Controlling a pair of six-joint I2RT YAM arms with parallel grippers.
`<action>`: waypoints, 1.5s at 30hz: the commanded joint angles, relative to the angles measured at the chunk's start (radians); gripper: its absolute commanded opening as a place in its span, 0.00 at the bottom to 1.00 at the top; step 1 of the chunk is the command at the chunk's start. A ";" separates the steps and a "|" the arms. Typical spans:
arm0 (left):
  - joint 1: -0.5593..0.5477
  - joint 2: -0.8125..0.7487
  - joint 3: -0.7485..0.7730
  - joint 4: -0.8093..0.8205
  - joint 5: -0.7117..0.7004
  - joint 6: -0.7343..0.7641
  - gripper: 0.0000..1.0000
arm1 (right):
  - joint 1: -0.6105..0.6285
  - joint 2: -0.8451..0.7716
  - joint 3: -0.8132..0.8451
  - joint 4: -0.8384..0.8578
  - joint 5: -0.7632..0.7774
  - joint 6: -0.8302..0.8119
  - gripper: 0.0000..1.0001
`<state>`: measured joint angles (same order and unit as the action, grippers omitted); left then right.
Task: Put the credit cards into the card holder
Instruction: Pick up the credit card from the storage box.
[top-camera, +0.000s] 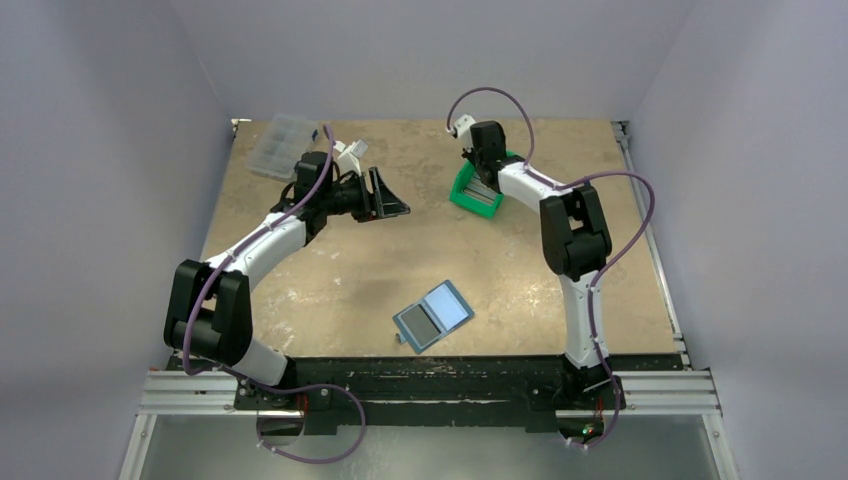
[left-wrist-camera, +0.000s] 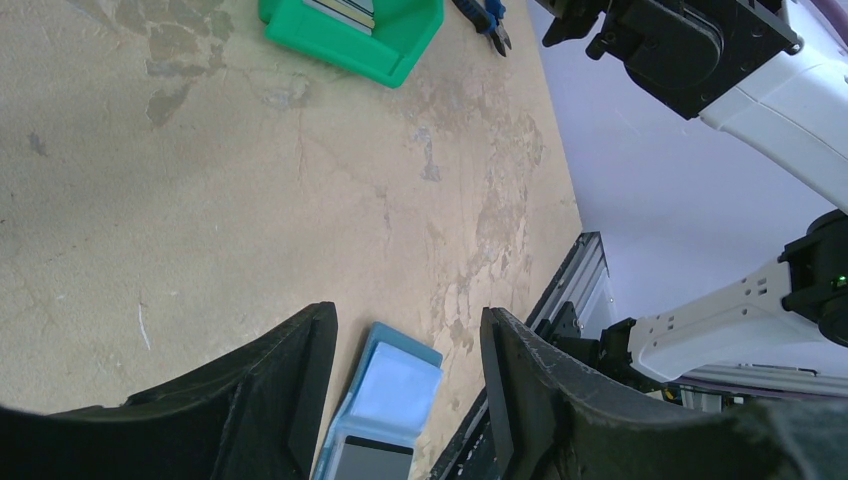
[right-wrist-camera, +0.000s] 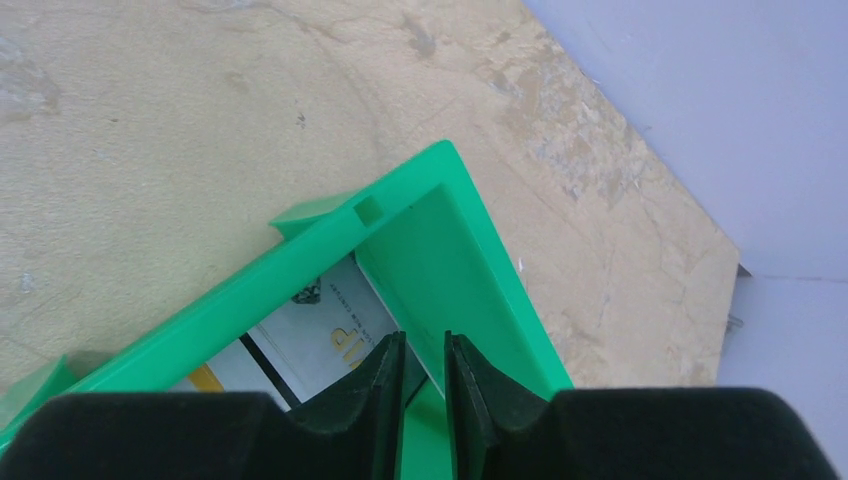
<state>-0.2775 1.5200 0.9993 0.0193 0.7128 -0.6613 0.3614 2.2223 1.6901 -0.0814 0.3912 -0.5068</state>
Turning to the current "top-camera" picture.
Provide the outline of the blue card holder wallet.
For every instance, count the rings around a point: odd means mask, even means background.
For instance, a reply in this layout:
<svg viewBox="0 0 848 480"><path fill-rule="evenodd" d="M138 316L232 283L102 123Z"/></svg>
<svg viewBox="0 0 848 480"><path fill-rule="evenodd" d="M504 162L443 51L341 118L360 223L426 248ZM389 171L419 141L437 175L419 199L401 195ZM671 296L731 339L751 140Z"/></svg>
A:
<svg viewBox="0 0 848 480"><path fill-rule="evenodd" d="M418 355L475 316L456 286L445 280L408 305L392 320L398 344L407 344Z"/></svg>

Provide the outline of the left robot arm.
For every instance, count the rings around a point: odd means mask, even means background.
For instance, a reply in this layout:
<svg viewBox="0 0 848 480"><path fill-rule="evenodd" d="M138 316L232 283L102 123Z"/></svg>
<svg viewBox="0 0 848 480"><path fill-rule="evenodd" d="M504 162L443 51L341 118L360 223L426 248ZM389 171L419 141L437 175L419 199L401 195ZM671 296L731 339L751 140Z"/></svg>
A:
<svg viewBox="0 0 848 480"><path fill-rule="evenodd" d="M260 341L253 329L251 294L285 258L306 247L329 217L350 215L359 223L410 213L379 171L343 170L327 152L301 156L294 179L264 220L246 237L206 260L185 260L174 274L163 338L185 357L216 362L258 383L272 408L297 399L298 382L289 356Z"/></svg>

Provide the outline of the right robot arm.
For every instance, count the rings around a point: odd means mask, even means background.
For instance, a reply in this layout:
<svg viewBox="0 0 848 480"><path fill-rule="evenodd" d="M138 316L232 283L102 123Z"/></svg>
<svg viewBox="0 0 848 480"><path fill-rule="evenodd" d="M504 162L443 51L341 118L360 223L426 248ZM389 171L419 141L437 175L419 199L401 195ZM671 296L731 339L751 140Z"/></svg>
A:
<svg viewBox="0 0 848 480"><path fill-rule="evenodd" d="M558 183L508 153L505 132L496 121L473 120L456 126L455 135L484 186L538 215L543 257L560 281L565 306L559 392L569 404L584 407L611 382L599 275L607 266L612 239L599 194L589 183L576 187Z"/></svg>

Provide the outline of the stack of credit cards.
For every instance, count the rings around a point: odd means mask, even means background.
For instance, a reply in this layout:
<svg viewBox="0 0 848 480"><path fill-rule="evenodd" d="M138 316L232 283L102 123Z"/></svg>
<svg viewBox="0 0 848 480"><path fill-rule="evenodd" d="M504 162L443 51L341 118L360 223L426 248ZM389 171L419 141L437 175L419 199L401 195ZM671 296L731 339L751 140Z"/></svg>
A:
<svg viewBox="0 0 848 480"><path fill-rule="evenodd" d="M498 196L496 192L478 182L469 182L464 187L463 193L484 205L493 205Z"/></svg>

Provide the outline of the green plastic bin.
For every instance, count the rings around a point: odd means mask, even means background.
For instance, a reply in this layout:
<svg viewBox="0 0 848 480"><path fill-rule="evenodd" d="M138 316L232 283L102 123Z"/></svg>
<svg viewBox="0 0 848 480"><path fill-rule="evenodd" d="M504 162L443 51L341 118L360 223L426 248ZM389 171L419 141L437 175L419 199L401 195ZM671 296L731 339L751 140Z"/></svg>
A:
<svg viewBox="0 0 848 480"><path fill-rule="evenodd" d="M505 197L499 190L498 172L525 159L510 150L498 161L475 159L471 151L463 151L461 156L465 163L454 180L449 200L471 213L492 218Z"/></svg>

